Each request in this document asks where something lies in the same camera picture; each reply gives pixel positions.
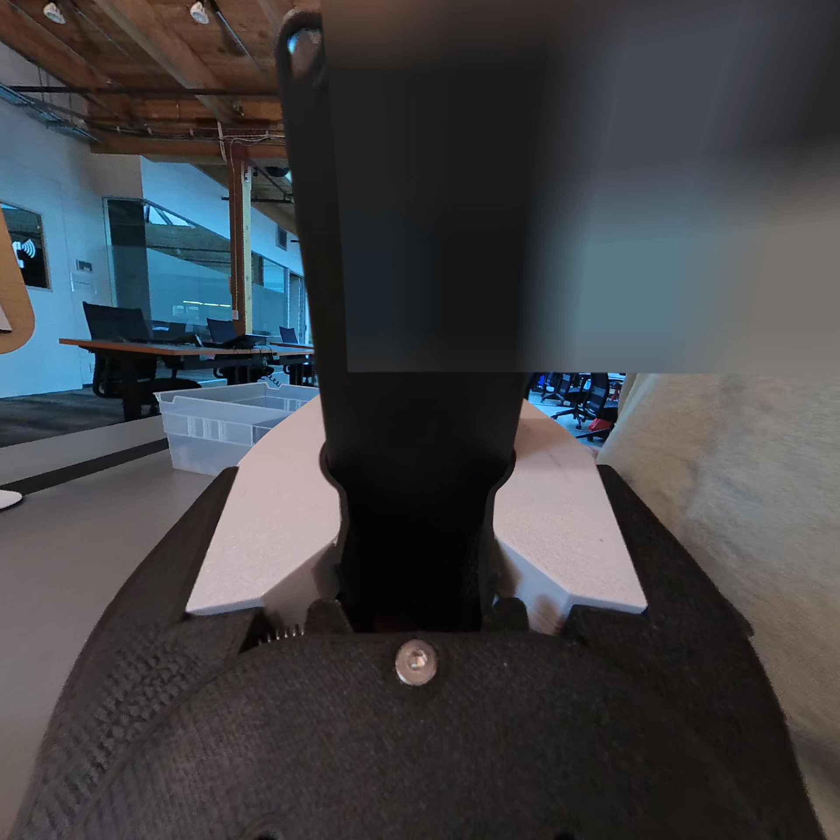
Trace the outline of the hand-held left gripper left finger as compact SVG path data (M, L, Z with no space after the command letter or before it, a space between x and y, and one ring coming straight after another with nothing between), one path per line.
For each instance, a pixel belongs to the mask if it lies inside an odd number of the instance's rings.
M242 458L187 614L306 615L339 594L342 497L322 464L325 436L314 396Z

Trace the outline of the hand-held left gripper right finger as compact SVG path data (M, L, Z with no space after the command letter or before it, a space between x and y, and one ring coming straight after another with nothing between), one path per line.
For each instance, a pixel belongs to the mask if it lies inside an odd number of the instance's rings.
M493 502L500 595L532 631L553 635L575 606L644 613L648 603L606 495L594 450L522 402L515 465Z

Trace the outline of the clear plastic bin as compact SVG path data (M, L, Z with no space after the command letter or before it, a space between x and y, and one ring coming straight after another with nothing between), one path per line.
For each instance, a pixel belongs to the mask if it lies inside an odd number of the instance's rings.
M263 381L159 393L172 467L217 476L318 394L316 387Z

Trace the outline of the black usb hub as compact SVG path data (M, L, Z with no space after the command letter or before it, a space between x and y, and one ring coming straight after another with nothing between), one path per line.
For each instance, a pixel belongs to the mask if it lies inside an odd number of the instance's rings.
M526 375L349 372L319 10L284 17L276 68L326 436L322 465L341 501L339 601L360 633L477 631L501 582L492 509L514 466Z

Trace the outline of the black office chair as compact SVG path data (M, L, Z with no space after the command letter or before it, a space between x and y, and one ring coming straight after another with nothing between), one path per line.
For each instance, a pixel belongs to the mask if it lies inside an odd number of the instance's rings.
M282 345L302 347L294 328L279 327L279 330ZM288 375L290 385L315 386L316 372L312 360L311 355L304 354L283 364L283 371Z
M536 374L529 399L577 438L603 440L616 424L623 382L622 374Z
M171 323L167 330L155 332L144 319L139 308L108 307L100 304L81 303L91 340L112 343L162 343L174 346L200 345L193 333L186 331L183 324ZM116 398L121 396L119 374L109 360L96 359L93 371L92 390L96 396Z
M266 337L250 333L239 333L233 321L216 320L207 318L206 325L209 331L209 341L205 346L211 349L224 350L252 350L268 347ZM227 367L213 369L215 378L225 379L228 385L257 383L260 378L272 372L266 358L258 354L254 357L255 364L248 368Z

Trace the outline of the cream knit sweater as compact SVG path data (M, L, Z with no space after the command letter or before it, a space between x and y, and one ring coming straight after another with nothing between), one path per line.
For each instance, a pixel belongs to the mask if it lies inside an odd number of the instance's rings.
M598 461L752 625L808 793L838 838L839 380L628 374Z

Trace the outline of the wooden office desk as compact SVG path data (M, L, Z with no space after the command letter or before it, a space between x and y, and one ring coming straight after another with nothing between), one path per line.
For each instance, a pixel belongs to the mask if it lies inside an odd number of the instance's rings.
M277 342L249 349L94 339L59 343L94 354L100 371L116 371L125 422L141 419L154 393L179 390L186 383L177 378L180 371L223 371L227 384L234 385L253 382L252 371L271 373L274 367L315 363L313 348Z

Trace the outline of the wooden display board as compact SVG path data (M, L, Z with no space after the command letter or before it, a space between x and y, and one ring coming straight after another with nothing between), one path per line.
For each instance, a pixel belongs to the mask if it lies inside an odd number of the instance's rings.
M35 333L35 313L1 214L1 354L26 345Z

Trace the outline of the black phone icon sign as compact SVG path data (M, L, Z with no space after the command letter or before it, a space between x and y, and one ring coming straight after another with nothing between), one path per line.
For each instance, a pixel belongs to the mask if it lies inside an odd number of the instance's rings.
M1 208L25 285L49 290L51 283L42 216L9 203L1 203Z

